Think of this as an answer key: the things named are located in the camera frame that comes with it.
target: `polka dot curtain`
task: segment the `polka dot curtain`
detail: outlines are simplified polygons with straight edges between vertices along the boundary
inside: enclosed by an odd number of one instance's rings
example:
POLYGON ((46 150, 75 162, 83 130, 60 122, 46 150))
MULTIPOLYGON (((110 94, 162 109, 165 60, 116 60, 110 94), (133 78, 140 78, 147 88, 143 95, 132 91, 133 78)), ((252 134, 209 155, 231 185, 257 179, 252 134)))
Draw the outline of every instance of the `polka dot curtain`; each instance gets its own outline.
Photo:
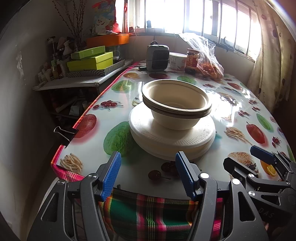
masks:
POLYGON ((264 0, 252 2, 261 25, 262 45, 247 87, 272 112, 289 96, 295 41, 278 14, 264 0))

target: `white shelf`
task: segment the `white shelf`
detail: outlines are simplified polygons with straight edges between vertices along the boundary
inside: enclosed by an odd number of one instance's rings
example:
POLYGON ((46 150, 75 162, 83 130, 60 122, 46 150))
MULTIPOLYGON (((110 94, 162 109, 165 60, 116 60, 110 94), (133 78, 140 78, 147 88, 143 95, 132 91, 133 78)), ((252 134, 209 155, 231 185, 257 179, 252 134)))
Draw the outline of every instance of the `white shelf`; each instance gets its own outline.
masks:
POLYGON ((103 82, 108 80, 110 77, 115 75, 117 72, 125 69, 132 62, 133 62, 132 59, 126 60, 124 66, 114 70, 110 74, 103 77, 74 77, 74 78, 64 77, 59 80, 49 81, 45 85, 43 85, 41 88, 36 89, 35 91, 61 89, 61 88, 73 88, 73 87, 98 87, 103 82))

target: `white disposable plate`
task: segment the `white disposable plate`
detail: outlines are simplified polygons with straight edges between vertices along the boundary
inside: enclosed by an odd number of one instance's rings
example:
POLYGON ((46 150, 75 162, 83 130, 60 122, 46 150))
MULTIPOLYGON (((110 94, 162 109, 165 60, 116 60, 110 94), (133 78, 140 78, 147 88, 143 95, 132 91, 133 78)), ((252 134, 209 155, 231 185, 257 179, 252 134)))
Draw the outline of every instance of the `white disposable plate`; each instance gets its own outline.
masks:
POLYGON ((158 124, 151 110, 140 103, 129 115, 131 134, 136 143, 146 152, 174 161, 178 151, 184 151, 189 160, 203 155, 215 138, 215 125, 208 115, 188 130, 172 130, 158 124))

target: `hamburger print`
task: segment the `hamburger print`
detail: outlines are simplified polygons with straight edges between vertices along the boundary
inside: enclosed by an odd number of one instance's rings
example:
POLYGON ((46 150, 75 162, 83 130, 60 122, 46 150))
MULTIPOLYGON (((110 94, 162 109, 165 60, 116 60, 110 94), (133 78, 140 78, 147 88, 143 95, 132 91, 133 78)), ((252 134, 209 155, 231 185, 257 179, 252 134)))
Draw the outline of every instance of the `hamburger print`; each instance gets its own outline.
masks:
POLYGON ((254 162, 252 156, 246 152, 231 152, 228 154, 227 157, 232 158, 235 161, 240 162, 241 164, 244 164, 246 167, 250 168, 252 171, 259 173, 258 167, 256 163, 254 162))

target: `beige paper bowl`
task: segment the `beige paper bowl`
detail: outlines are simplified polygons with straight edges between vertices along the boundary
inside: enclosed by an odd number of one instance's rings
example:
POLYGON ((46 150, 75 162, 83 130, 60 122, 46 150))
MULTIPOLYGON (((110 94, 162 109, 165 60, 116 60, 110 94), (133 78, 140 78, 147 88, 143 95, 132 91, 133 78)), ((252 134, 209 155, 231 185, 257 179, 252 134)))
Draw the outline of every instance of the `beige paper bowl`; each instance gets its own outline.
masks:
POLYGON ((164 127, 186 130, 211 112, 207 94, 195 85, 179 80, 154 80, 142 88, 143 102, 164 127))

